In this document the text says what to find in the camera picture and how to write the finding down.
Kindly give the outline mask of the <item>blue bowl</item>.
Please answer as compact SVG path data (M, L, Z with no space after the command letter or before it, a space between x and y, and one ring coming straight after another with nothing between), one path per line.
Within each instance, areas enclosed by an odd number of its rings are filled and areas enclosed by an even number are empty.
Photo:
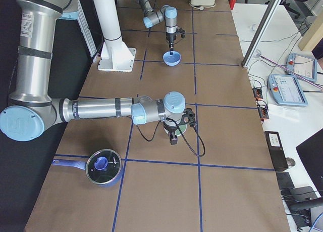
M163 61L168 66L176 66L181 61L181 54L177 51L167 51L163 55Z

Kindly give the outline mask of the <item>green bowl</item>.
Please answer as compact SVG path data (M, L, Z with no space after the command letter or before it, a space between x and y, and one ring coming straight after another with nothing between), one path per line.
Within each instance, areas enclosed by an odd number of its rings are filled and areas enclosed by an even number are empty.
M181 136L182 134L184 134L184 132L186 131L186 129L187 129L187 125L186 125L186 124L184 124L184 125L179 125L179 129L177 129L177 130L175 131L175 135L176 135L176 136Z

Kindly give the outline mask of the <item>blue saucepan with glass lid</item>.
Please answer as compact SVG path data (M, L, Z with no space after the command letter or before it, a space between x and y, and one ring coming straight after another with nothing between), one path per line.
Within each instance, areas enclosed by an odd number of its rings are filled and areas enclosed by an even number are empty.
M111 187L115 185L124 172L120 155L111 149L102 149L85 161L53 159L53 165L75 167L85 170L88 179L95 185Z

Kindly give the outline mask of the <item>orange black connector box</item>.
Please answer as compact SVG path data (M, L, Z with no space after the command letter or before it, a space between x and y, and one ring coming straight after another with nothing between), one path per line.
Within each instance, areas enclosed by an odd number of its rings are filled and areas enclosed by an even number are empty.
M257 101L263 100L262 89L260 87L254 87L252 89L252 91L253 91L254 97Z

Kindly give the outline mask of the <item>black power brick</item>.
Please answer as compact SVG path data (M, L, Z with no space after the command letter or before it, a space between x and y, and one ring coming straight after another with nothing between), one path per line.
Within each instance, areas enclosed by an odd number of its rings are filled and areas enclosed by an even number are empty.
M287 170L288 164L279 133L276 131L265 131L264 135L275 171L282 172Z

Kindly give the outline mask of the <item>near teach pendant tablet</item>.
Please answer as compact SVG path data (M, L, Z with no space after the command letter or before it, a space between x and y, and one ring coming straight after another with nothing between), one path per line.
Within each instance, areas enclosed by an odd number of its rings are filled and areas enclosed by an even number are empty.
M308 105L295 76L271 74L268 76L268 87L274 100L280 106L305 107Z

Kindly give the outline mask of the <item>teach pendant tablet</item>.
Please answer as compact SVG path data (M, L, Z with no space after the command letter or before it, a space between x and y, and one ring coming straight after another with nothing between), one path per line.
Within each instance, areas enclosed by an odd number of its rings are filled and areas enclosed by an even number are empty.
M287 57L286 67L289 71L299 74L311 82L317 81L317 59L291 53Z
M308 105L295 76L271 74L268 76L268 87L274 100L280 106L305 107Z

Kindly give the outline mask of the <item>far teach pendant tablet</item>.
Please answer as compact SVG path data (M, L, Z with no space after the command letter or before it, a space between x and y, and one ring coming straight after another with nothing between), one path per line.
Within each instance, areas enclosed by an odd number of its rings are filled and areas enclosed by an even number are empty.
M291 53L287 57L286 67L289 71L299 74L311 82L317 81L317 59Z

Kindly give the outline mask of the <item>black monitor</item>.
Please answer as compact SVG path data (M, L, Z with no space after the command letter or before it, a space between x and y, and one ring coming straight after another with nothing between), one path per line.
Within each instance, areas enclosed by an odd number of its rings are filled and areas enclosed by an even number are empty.
M322 195L322 130L296 147L313 184Z

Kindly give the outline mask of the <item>aluminium frame post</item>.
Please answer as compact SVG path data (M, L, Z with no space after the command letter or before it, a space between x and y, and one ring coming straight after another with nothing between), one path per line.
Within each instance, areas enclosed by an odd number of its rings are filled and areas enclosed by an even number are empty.
M255 35L250 43L250 46L248 47L247 53L241 63L242 67L248 67L248 64L254 55L258 45L260 44L260 41L269 26L272 17L274 16L274 13L276 12L276 9L278 5L280 4L281 0L270 0L266 11L260 21L260 24L255 32Z

